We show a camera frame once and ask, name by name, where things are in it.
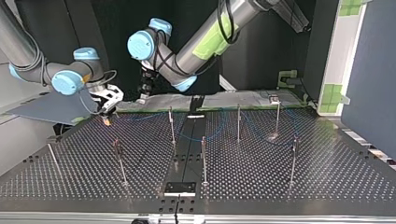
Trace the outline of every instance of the blue cable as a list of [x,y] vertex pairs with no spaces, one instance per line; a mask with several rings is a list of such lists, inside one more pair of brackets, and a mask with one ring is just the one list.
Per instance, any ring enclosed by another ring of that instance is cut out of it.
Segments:
[[251,120],[248,118],[248,116],[247,116],[243,111],[241,111],[241,114],[245,117],[245,119],[247,120],[247,122],[248,122],[251,126],[253,126],[253,132],[254,132],[256,135],[258,135],[258,136],[260,137],[260,139],[263,140],[264,142],[266,142],[266,143],[268,143],[268,144],[270,144],[270,145],[276,146],[276,147],[287,147],[287,146],[292,146],[292,145],[293,145],[292,140],[291,140],[290,142],[284,143],[284,144],[277,144],[277,143],[273,143],[273,142],[268,141],[267,139],[263,138],[262,135],[261,135],[260,133],[258,133],[258,130],[259,130],[259,129],[257,128],[257,126],[254,124],[253,121],[251,121]]
[[[220,123],[220,126],[219,126],[218,129],[215,131],[215,133],[213,133],[212,135],[210,135],[210,136],[208,136],[208,137],[206,138],[206,141],[210,141],[211,139],[217,137],[217,136],[223,131],[223,129],[224,129],[224,123],[225,123],[225,121],[226,121],[226,117],[224,116],[224,109],[221,109],[221,111],[222,111],[222,112],[221,112],[221,123]],[[184,138],[187,138],[187,139],[189,139],[189,140],[191,140],[191,141],[193,141],[193,142],[201,142],[201,141],[202,141],[202,139],[190,138],[190,137],[188,137],[187,135],[185,135],[185,134],[183,134],[183,133],[180,133],[179,135],[182,136],[182,137],[184,137]]]
[[162,113],[159,113],[159,114],[150,115],[150,116],[148,116],[148,117],[144,117],[144,118],[141,118],[141,119],[127,119],[127,120],[130,120],[130,121],[140,121],[140,120],[145,120],[145,119],[153,119],[153,118],[155,118],[155,117],[157,117],[157,116],[160,116],[160,115],[162,115],[162,114],[165,114],[165,113],[168,113],[168,112],[162,112]]

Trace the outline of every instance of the vertical metal pin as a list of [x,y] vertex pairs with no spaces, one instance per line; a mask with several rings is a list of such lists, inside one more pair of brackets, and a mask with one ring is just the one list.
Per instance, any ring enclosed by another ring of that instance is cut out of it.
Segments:
[[276,126],[275,126],[275,132],[274,135],[271,137],[273,139],[277,138],[278,132],[279,132],[279,116],[280,116],[280,106],[281,103],[279,101],[279,97],[277,95],[270,95],[269,96],[270,100],[270,105],[277,105],[277,110],[276,110]]
[[201,146],[202,146],[201,157],[204,162],[204,183],[203,183],[203,185],[207,186],[207,185],[209,185],[209,183],[207,182],[207,176],[206,176],[206,139],[205,139],[205,137],[202,137]]
[[120,139],[119,138],[116,138],[116,140],[113,143],[113,147],[114,147],[114,154],[116,155],[116,159],[120,163],[120,169],[121,169],[122,178],[123,178],[123,181],[124,181],[123,185],[124,186],[128,186],[129,184],[128,184],[128,180],[126,179],[125,168],[124,168],[123,163],[122,163],[122,154],[123,154],[123,152],[122,152],[122,148],[121,148],[121,145],[120,145]]
[[61,167],[59,167],[58,159],[56,159],[56,156],[55,156],[55,153],[53,151],[52,145],[50,143],[48,143],[47,146],[49,147],[50,155],[51,155],[53,161],[55,162],[55,165],[58,168],[59,173],[61,173]]
[[280,102],[277,104],[277,112],[276,112],[276,128],[275,128],[276,135],[278,135],[279,115],[280,115]]
[[241,105],[238,105],[238,143],[241,141]]
[[295,165],[296,165],[297,152],[299,150],[299,140],[298,140],[297,136],[294,136],[292,150],[293,150],[293,164],[291,166],[290,189],[294,185],[294,171],[295,171]]
[[173,121],[173,112],[172,112],[172,106],[169,108],[169,122],[171,123],[171,130],[172,130],[172,144],[175,146],[176,145],[176,140],[175,140],[175,128],[174,128],[174,121]]

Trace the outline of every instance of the white panel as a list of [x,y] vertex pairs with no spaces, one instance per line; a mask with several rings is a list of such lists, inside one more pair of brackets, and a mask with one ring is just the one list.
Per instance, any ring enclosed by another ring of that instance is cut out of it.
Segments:
[[53,123],[17,117],[0,125],[0,175],[37,152],[54,135]]

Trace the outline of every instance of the black cable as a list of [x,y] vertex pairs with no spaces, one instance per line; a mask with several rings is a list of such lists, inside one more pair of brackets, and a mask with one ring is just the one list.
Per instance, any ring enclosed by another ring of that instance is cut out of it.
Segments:
[[[291,8],[291,16],[290,16],[290,26],[291,26],[291,28],[293,28],[293,27],[292,27],[292,23],[293,23],[293,17],[294,17],[294,7],[295,7],[295,4],[296,4],[296,2],[295,2],[295,0],[294,0],[294,1],[293,1],[293,6],[292,6],[292,8]],[[293,54],[293,63],[294,63],[294,65],[295,65],[297,60],[296,60],[296,51],[295,51],[295,47],[294,47],[294,39],[293,39],[293,36],[291,37],[291,50],[292,50],[292,54]],[[314,103],[315,107],[318,108],[317,103],[315,103],[314,98],[312,98],[311,94],[309,94],[309,92],[308,92],[308,90],[306,89],[306,86],[305,86],[305,84],[304,84],[304,82],[303,82],[303,79],[302,79],[301,77],[300,77],[300,81],[301,81],[301,84],[302,84],[302,86],[303,86],[303,88],[304,88],[305,93],[306,93],[306,94],[308,95],[308,97],[311,99],[312,103]]]
[[[231,44],[234,44],[238,40],[239,32],[237,32],[236,35],[235,35],[235,26],[234,26],[234,20],[233,20],[233,13],[232,13],[232,10],[231,10],[231,3],[230,3],[230,0],[225,0],[225,6],[226,6],[226,9],[227,9],[228,18],[229,18],[230,24],[231,24],[231,35],[230,35],[230,37],[227,37],[227,35],[225,34],[225,30],[224,30],[224,27],[223,27],[223,24],[222,24],[222,20],[221,20],[221,14],[222,14],[223,5],[224,5],[224,0],[219,0],[218,1],[218,23],[219,23],[219,28],[220,28],[220,31],[221,31],[221,34],[222,34],[224,40],[228,44],[231,45]],[[166,33],[163,30],[156,31],[155,43],[156,43],[157,49],[155,50],[154,63],[153,63],[153,69],[156,72],[158,72],[165,65],[172,72],[174,72],[174,73],[176,73],[176,74],[178,74],[180,76],[183,76],[183,77],[200,76],[200,75],[204,74],[207,70],[209,70],[215,64],[215,62],[218,59],[218,57],[216,57],[216,56],[212,57],[211,60],[210,60],[212,62],[211,63],[206,63],[207,66],[202,71],[197,72],[195,74],[189,74],[189,73],[184,72],[180,68],[180,66],[177,64],[177,57],[175,56],[174,65],[179,70],[179,71],[177,71],[176,69],[174,69],[167,62],[174,55],[174,53],[170,53],[168,56],[166,56],[166,58],[164,58],[163,55],[160,52],[160,48],[159,48],[159,46],[160,46],[160,34],[163,34],[163,39],[164,39],[165,43],[167,42]],[[161,59],[161,64],[160,64],[160,66],[157,67],[158,57],[160,57],[160,59]]]

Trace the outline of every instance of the green label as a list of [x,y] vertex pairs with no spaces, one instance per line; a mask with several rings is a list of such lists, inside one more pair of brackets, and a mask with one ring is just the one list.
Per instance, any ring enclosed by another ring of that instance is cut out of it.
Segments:
[[[231,23],[228,16],[221,15],[221,22],[227,37],[231,35]],[[221,55],[228,48],[229,44],[221,34],[219,23],[215,24],[209,29],[201,42],[194,49],[192,54],[202,60],[209,60],[214,54]]]

